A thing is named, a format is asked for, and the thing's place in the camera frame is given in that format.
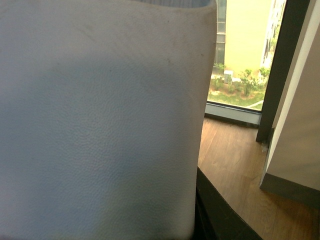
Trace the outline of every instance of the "yellow building wall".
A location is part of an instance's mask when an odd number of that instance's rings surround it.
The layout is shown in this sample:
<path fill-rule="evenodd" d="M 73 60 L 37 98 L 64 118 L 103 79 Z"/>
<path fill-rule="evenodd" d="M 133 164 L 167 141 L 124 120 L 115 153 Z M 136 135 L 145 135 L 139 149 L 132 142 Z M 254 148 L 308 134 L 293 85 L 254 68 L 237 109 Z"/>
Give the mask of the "yellow building wall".
<path fill-rule="evenodd" d="M 224 64 L 234 77 L 239 77 L 245 69 L 258 73 L 272 2 L 227 0 Z"/>

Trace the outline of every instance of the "wooden floor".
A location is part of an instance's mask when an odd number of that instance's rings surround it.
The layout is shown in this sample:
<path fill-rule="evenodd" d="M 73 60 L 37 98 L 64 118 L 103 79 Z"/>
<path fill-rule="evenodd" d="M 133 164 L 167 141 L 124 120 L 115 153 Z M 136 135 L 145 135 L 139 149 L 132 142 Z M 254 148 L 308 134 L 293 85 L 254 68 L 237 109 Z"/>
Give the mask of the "wooden floor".
<path fill-rule="evenodd" d="M 319 211 L 259 189 L 266 149 L 257 130 L 205 118 L 198 166 L 264 240 L 319 240 Z"/>

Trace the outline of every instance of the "building window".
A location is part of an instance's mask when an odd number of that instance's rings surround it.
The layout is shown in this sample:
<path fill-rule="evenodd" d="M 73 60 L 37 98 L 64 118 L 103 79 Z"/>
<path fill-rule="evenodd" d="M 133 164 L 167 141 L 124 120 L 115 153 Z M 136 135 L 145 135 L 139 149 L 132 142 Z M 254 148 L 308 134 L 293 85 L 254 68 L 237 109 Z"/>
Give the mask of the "building window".
<path fill-rule="evenodd" d="M 227 0 L 217 0 L 217 32 L 226 33 Z"/>
<path fill-rule="evenodd" d="M 217 0 L 215 64 L 225 64 L 227 0 Z"/>

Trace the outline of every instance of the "leather texture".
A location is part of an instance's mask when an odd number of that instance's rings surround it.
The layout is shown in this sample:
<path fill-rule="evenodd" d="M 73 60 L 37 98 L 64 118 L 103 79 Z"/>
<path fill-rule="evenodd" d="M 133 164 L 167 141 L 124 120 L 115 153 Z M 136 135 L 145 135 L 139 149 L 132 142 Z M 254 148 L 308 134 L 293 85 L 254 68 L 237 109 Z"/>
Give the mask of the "leather texture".
<path fill-rule="evenodd" d="M 161 2 L 0 3 L 0 236 L 192 235 L 216 6 Z"/>

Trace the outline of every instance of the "garden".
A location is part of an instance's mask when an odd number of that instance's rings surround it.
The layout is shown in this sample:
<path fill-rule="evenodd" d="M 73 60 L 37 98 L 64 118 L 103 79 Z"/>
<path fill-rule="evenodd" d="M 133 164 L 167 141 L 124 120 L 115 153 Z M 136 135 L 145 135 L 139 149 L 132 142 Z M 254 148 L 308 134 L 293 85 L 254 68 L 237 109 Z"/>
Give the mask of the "garden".
<path fill-rule="evenodd" d="M 225 75 L 226 66 L 215 64 L 211 75 L 208 101 L 244 108 L 261 110 L 265 98 L 269 68 L 260 68 L 255 76 L 251 69 L 245 69 L 239 78 Z"/>

